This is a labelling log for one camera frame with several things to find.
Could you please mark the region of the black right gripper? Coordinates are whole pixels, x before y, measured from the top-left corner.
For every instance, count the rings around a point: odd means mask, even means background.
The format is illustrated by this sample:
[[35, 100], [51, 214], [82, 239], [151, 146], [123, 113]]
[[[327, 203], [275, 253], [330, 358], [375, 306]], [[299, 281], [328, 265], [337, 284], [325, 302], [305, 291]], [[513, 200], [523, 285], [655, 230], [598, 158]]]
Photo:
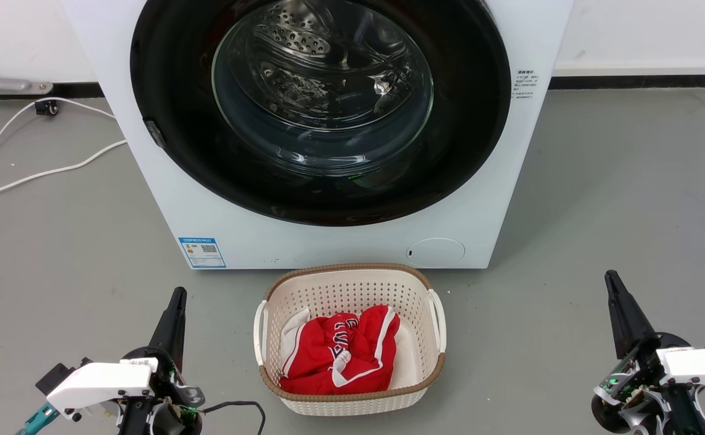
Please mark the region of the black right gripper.
[[604, 275], [615, 352], [619, 363], [594, 389], [591, 410], [606, 431], [620, 434], [705, 434], [695, 381], [665, 374], [660, 350], [688, 350], [684, 339], [657, 333], [620, 275]]

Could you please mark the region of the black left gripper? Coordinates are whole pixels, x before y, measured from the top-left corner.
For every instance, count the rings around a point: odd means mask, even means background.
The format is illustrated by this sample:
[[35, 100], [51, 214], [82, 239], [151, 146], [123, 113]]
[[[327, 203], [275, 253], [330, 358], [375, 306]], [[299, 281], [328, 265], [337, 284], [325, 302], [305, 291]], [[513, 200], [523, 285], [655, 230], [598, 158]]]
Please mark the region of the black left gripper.
[[200, 434], [202, 420], [194, 410], [205, 402], [201, 389], [187, 385], [182, 377], [185, 348], [187, 290], [176, 287], [156, 325], [149, 346], [127, 353], [124, 358], [156, 358], [147, 391], [125, 395], [119, 434]]

